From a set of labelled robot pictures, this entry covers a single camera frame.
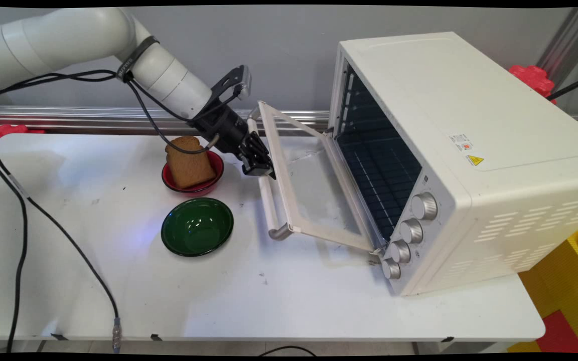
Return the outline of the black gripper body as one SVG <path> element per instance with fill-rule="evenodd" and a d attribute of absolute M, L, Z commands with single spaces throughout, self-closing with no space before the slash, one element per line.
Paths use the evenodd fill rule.
<path fill-rule="evenodd" d="M 216 134 L 219 135 L 214 147 L 220 152 L 247 155 L 247 150 L 242 147 L 243 140 L 249 133 L 247 123 L 229 105 L 209 104 L 207 110 L 215 107 L 217 109 L 209 114 L 195 117 L 191 126 L 207 141 L 212 141 Z"/>

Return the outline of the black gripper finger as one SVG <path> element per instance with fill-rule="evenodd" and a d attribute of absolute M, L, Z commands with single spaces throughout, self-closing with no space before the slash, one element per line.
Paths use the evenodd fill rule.
<path fill-rule="evenodd" d="M 242 162 L 242 171 L 244 174 L 248 176 L 268 176 L 273 180 L 276 179 L 274 167 L 273 169 L 246 169 L 244 165 L 244 148 L 240 151 L 239 160 Z"/>
<path fill-rule="evenodd" d="M 273 169 L 269 151 L 257 132 L 244 137 L 244 165 L 246 169 Z"/>

